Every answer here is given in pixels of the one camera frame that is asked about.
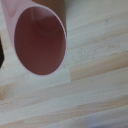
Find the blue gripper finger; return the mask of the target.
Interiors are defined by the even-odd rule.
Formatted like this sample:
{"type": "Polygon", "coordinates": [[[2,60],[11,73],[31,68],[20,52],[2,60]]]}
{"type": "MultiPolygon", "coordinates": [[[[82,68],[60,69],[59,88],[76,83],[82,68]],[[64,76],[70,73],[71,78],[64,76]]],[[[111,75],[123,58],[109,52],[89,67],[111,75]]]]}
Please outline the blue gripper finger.
{"type": "Polygon", "coordinates": [[[0,68],[4,62],[4,52],[3,52],[3,47],[2,47],[2,42],[0,38],[0,68]]]}

